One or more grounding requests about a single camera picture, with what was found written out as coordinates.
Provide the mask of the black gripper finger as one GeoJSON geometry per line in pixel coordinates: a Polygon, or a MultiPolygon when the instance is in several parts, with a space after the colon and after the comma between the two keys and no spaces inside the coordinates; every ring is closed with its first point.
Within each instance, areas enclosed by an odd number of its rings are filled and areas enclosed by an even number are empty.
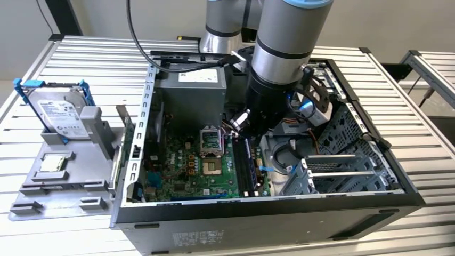
{"type": "Polygon", "coordinates": [[[250,113],[251,111],[246,109],[235,114],[234,117],[230,119],[230,125],[233,126],[235,131],[241,131],[249,126],[250,113]]]}

